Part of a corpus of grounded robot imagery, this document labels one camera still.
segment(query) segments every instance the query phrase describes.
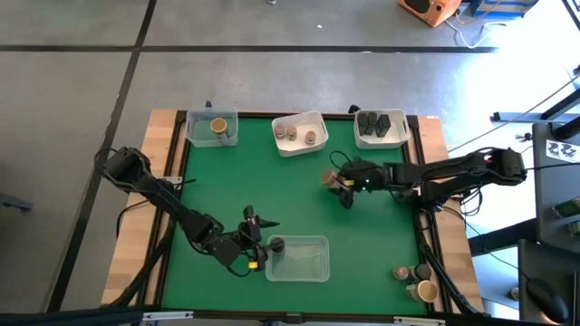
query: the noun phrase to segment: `white tray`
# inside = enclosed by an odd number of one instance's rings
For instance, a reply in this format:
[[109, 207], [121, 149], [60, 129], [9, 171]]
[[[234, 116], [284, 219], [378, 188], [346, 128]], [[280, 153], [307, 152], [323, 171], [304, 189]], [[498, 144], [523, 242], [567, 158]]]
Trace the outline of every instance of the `white tray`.
[[[391, 127], [384, 137], [377, 137], [373, 131], [372, 135], [359, 135], [359, 125], [356, 119], [359, 113], [375, 112], [378, 116], [387, 114], [391, 120]], [[387, 110], [358, 110], [354, 113], [354, 141], [359, 149], [396, 149], [404, 144], [411, 137], [407, 115], [400, 109]]]
[[[296, 140], [290, 141], [286, 138], [277, 139], [274, 133], [274, 128], [281, 124], [284, 127], [296, 127]], [[306, 145], [305, 135], [308, 131], [316, 133], [316, 142], [314, 145]], [[272, 135], [275, 139], [275, 145], [278, 147], [280, 156], [289, 158], [294, 155], [314, 152], [324, 148], [326, 141], [328, 141], [328, 132], [324, 125], [323, 115], [319, 111], [310, 111], [299, 113], [287, 117], [277, 118], [272, 120]]]

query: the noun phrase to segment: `computer mouse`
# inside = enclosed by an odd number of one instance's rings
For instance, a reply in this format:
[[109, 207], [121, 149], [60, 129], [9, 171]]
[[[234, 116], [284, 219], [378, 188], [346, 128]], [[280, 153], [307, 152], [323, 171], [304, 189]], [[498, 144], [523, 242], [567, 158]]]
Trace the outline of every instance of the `computer mouse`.
[[539, 278], [527, 280], [526, 291], [546, 317], [555, 322], [568, 320], [568, 307], [552, 285]]

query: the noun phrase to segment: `wooden table frame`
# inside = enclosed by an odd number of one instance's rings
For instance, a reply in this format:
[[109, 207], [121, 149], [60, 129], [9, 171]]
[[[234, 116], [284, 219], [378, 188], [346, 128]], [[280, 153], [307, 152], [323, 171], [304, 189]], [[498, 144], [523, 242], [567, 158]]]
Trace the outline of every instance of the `wooden table frame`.
[[[177, 176], [185, 164], [185, 159], [182, 157], [186, 144], [184, 118], [183, 112], [179, 113], [176, 110], [153, 110], [150, 115], [141, 151], [150, 158], [151, 171], [156, 177]], [[414, 127], [418, 131], [411, 136], [408, 142], [409, 146], [405, 146], [406, 149], [403, 149], [410, 162], [420, 164], [448, 158], [438, 118], [410, 116], [409, 124], [410, 126], [415, 125]], [[143, 197], [140, 195], [131, 194], [127, 205], [135, 204], [142, 199]], [[456, 201], [450, 200], [446, 205], [459, 210], [459, 203]], [[426, 225], [425, 216], [420, 218], [422, 223]], [[143, 204], [125, 213], [112, 257], [109, 277], [103, 292], [102, 303], [112, 302], [122, 293], [139, 271], [146, 256], [152, 251], [167, 226], [167, 215], [162, 215], [156, 211], [151, 204]], [[469, 302], [476, 309], [483, 311], [463, 222], [452, 213], [446, 211], [436, 213], [435, 230], [439, 236], [439, 245], [431, 246], [435, 255], [442, 255], [450, 278]], [[425, 231], [425, 235], [431, 244], [433, 234]], [[140, 294], [133, 298], [133, 303], [136, 300], [140, 304], [159, 303], [155, 302], [155, 298], [160, 297], [159, 292], [162, 286], [158, 285], [163, 284], [164, 281], [163, 277], [160, 280], [160, 276], [164, 276], [160, 273], [160, 267], [167, 261], [164, 258], [157, 263], [151, 272], [147, 290], [140, 291]], [[433, 310], [435, 312], [449, 312], [450, 310], [459, 312], [453, 303], [451, 303], [452, 306], [449, 306], [449, 296], [447, 298], [447, 300], [441, 299], [435, 302]]]

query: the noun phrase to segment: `plastic container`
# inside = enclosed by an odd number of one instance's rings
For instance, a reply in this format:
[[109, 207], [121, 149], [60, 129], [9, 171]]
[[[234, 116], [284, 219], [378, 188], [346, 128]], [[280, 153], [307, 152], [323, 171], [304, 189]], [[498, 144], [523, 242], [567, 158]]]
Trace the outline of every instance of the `plastic container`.
[[328, 239], [322, 235], [272, 235], [285, 242], [282, 253], [270, 252], [266, 277], [272, 282], [326, 282], [330, 277]]
[[[375, 112], [377, 115], [387, 114], [391, 120], [391, 127], [384, 137], [377, 137], [376, 132], [372, 135], [360, 135], [359, 125], [356, 123], [359, 113]], [[354, 142], [359, 149], [396, 149], [411, 137], [411, 131], [407, 123], [407, 116], [403, 110], [358, 110], [354, 113]]]
[[[217, 135], [211, 129], [211, 121], [221, 118], [226, 121], [226, 136]], [[235, 146], [237, 144], [237, 110], [234, 108], [205, 108], [189, 110], [186, 117], [187, 138], [198, 148]]]
[[[288, 140], [288, 138], [277, 139], [274, 130], [278, 124], [284, 125], [285, 127], [296, 127], [298, 130], [296, 140], [292, 141]], [[307, 145], [305, 143], [305, 136], [308, 131], [314, 131], [316, 133], [316, 140], [313, 145]], [[328, 141], [328, 132], [324, 125], [323, 115], [319, 111], [310, 111], [274, 119], [272, 120], [272, 133], [274, 134], [278, 152], [284, 158], [323, 149], [326, 141]]]

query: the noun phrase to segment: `table leg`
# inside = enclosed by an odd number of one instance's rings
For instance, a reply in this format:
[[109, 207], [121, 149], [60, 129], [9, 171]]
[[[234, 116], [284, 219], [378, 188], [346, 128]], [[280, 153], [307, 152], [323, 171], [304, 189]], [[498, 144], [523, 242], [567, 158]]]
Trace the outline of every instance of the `table leg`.
[[475, 257], [517, 245], [517, 241], [520, 239], [537, 242], [537, 220], [535, 217], [497, 231], [474, 236], [469, 239], [469, 249], [471, 256]]
[[29, 211], [33, 208], [34, 205], [32, 203], [25, 202], [22, 199], [0, 193], [0, 206], [16, 207], [24, 211]]

